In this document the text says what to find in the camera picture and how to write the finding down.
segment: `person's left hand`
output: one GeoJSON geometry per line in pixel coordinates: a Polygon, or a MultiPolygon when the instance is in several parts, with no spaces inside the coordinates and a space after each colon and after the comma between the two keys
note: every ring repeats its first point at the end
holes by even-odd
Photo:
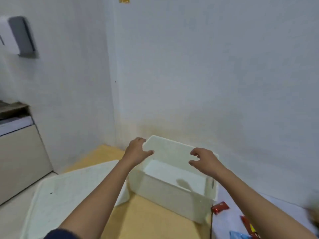
{"type": "Polygon", "coordinates": [[[144,138],[136,138],[130,141],[130,144],[126,148],[122,160],[132,165],[132,167],[135,167],[136,165],[143,162],[147,157],[154,154],[154,150],[150,150],[147,152],[143,151],[142,145],[144,142],[146,142],[146,139],[144,138]]]}

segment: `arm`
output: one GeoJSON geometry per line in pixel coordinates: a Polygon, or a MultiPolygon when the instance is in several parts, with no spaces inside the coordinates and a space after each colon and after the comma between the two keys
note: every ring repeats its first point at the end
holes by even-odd
{"type": "Polygon", "coordinates": [[[126,148],[123,158],[105,179],[72,211],[59,226],[81,239],[100,238],[129,172],[154,151],[144,152],[146,140],[136,138],[126,148]]]}
{"type": "Polygon", "coordinates": [[[216,179],[228,191],[262,239],[316,239],[303,225],[224,167],[212,151],[194,148],[190,154],[197,156],[199,160],[190,160],[189,164],[216,179]]]}

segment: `forearm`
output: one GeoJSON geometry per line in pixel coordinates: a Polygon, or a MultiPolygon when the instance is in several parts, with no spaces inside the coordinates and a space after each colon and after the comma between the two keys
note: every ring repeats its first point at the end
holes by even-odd
{"type": "Polygon", "coordinates": [[[132,166],[122,160],[65,219],[59,228],[81,239],[98,239],[110,217],[117,197],[132,166]]]}
{"type": "Polygon", "coordinates": [[[263,239],[315,239],[303,225],[277,208],[226,169],[217,180],[263,239]]]}

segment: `hand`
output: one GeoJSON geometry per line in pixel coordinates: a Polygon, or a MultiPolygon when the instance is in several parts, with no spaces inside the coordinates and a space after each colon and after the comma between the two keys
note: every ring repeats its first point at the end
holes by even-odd
{"type": "Polygon", "coordinates": [[[129,163],[132,168],[143,162],[147,157],[154,154],[154,150],[147,152],[143,151],[142,145],[146,142],[144,138],[136,138],[130,141],[129,146],[125,150],[125,154],[122,158],[123,161],[129,163]]]}
{"type": "Polygon", "coordinates": [[[190,160],[188,163],[202,173],[216,179],[219,174],[226,171],[226,167],[216,158],[214,153],[205,148],[194,148],[190,155],[197,156],[199,160],[190,160]]]}

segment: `dark sleeve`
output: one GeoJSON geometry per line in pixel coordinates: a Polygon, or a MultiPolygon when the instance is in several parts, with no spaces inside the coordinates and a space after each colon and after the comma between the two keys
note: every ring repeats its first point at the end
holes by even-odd
{"type": "Polygon", "coordinates": [[[68,230],[55,229],[50,231],[44,239],[79,239],[79,237],[68,230]]]}

